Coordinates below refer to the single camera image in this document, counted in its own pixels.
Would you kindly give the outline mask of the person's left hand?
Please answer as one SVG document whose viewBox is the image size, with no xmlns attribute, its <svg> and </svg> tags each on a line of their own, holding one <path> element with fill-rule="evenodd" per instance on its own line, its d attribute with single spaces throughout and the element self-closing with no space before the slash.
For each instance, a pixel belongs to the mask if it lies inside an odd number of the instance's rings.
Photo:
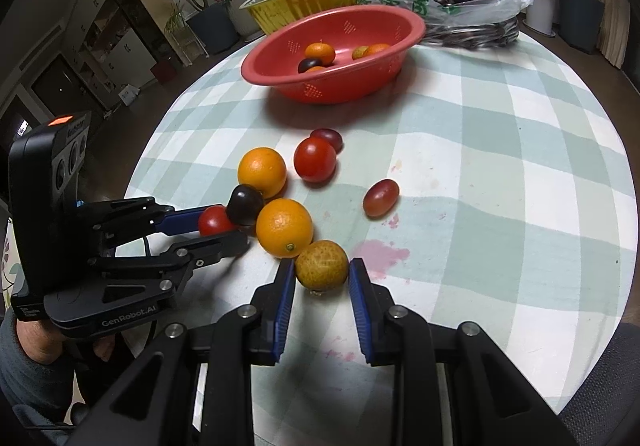
<svg viewBox="0 0 640 446">
<path fill-rule="evenodd" d="M 116 336 L 72 341 L 48 321 L 21 321 L 15 333 L 23 352 L 39 365 L 52 365 L 61 357 L 78 362 L 89 356 L 107 362 L 111 358 Z"/>
</svg>

